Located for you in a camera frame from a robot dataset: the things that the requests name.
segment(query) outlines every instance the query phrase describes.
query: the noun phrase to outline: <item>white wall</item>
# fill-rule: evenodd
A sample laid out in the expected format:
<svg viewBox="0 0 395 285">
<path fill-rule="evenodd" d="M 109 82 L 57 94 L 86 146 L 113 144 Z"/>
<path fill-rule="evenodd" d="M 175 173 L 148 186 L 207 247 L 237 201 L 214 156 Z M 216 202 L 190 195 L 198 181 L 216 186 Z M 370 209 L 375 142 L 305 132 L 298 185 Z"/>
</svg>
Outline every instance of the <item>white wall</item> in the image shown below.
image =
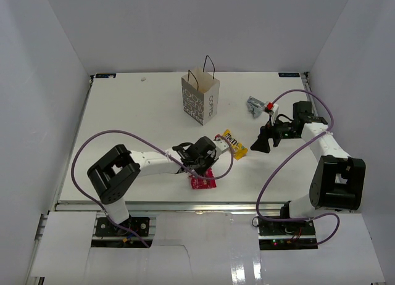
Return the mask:
<svg viewBox="0 0 395 285">
<path fill-rule="evenodd" d="M 308 71 L 347 0 L 49 0 L 96 72 Z"/>
<path fill-rule="evenodd" d="M 395 0 L 349 0 L 311 71 L 313 92 L 335 116 L 336 139 L 367 164 L 362 215 L 388 284 L 395 284 L 394 61 Z"/>
<path fill-rule="evenodd" d="M 89 86 L 47 0 L 0 0 L 0 284 L 23 284 Z"/>
</svg>

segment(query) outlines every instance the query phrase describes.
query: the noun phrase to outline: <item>white table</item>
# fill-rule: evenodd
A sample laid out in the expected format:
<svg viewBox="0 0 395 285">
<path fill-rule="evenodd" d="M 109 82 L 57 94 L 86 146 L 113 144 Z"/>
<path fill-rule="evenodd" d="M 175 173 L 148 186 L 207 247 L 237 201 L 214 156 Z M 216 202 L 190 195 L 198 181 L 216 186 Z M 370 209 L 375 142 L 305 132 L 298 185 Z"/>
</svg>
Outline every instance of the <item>white table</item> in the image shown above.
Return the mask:
<svg viewBox="0 0 395 285">
<path fill-rule="evenodd" d="M 253 119 L 246 107 L 248 97 L 272 101 L 289 89 L 304 89 L 301 78 L 280 78 L 277 73 L 217 72 L 215 77 L 220 80 L 217 115 L 201 126 L 183 111 L 182 75 L 183 72 L 118 73 L 115 78 L 94 79 L 72 156 L 90 136 L 108 129 L 130 131 L 162 149 L 182 142 L 194 143 L 205 135 L 213 138 L 230 129 L 249 147 L 268 117 L 262 114 Z M 306 99 L 303 93 L 286 95 L 278 101 L 280 113 L 292 117 L 292 104 Z M 125 199 L 133 202 L 254 202 L 272 171 L 303 143 L 301 139 L 285 140 L 269 154 L 249 151 L 247 156 L 235 161 L 229 175 L 217 181 L 215 189 L 193 190 L 185 174 L 151 175 L 137 178 Z M 116 144 L 124 144 L 133 151 L 150 150 L 120 134 L 95 139 L 82 152 L 76 167 L 77 181 L 94 197 L 97 195 L 86 171 Z M 222 174 L 229 162 L 230 155 L 222 155 L 213 166 L 214 174 Z M 262 202 L 285 202 L 303 196 L 309 190 L 316 166 L 312 152 L 302 151 L 273 179 Z M 59 201 L 87 201 L 72 184 L 70 167 Z"/>
</svg>

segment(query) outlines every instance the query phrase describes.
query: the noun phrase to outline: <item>yellow packet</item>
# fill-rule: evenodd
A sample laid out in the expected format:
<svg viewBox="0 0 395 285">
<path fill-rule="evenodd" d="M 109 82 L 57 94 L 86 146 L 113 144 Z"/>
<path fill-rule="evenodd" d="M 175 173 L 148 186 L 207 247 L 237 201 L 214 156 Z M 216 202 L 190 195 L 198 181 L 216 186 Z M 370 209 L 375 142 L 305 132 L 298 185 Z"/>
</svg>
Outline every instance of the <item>yellow packet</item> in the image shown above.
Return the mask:
<svg viewBox="0 0 395 285">
<path fill-rule="evenodd" d="M 225 130 L 222 136 L 225 137 L 232 145 L 233 151 L 235 152 L 233 157 L 236 160 L 241 159 L 247 154 L 248 149 L 245 148 L 239 141 L 236 140 L 236 138 L 230 133 L 230 130 Z"/>
</svg>

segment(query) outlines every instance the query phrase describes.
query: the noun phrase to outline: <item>bag handle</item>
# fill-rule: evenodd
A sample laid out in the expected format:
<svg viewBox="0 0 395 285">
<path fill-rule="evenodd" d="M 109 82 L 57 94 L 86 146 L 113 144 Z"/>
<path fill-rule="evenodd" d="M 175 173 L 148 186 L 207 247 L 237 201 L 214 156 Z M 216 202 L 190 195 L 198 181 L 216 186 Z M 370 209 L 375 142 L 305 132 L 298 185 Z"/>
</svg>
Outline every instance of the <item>bag handle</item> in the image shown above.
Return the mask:
<svg viewBox="0 0 395 285">
<path fill-rule="evenodd" d="M 199 83 L 198 83 L 198 80 L 196 79 L 196 76 L 194 76 L 194 74 L 192 73 L 192 71 L 190 71 L 189 69 L 188 69 L 188 80 L 187 80 L 187 83 L 189 83 L 189 74 L 192 74 L 192 76 L 195 78 L 196 83 L 197 83 L 197 90 L 199 91 Z"/>
<path fill-rule="evenodd" d="M 212 68 L 214 69 L 214 71 L 212 72 L 212 79 L 214 79 L 214 73 L 215 73 L 215 66 L 214 63 L 212 62 L 211 58 L 209 55 L 206 55 L 206 59 L 204 60 L 204 65 L 203 65 L 203 72 L 204 72 L 204 67 L 206 67 L 206 62 L 207 62 L 207 58 L 210 59 L 211 64 L 212 64 Z"/>
</svg>

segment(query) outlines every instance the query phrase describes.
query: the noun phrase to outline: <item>red snack package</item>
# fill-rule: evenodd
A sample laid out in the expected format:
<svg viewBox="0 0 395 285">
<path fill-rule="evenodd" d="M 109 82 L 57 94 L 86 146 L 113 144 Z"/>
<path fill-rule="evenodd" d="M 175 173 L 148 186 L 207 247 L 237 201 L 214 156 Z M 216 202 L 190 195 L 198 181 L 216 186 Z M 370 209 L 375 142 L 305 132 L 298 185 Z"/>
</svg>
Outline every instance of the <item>red snack package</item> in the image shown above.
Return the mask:
<svg viewBox="0 0 395 285">
<path fill-rule="evenodd" d="M 214 174 L 212 173 L 211 168 L 209 168 L 206 173 L 204 174 L 206 177 L 214 177 Z M 217 184 L 215 183 L 215 180 L 204 180 L 204 179 L 199 179 L 196 178 L 195 176 L 190 175 L 191 177 L 191 186 L 193 189 L 207 189 L 207 188 L 216 188 Z"/>
</svg>

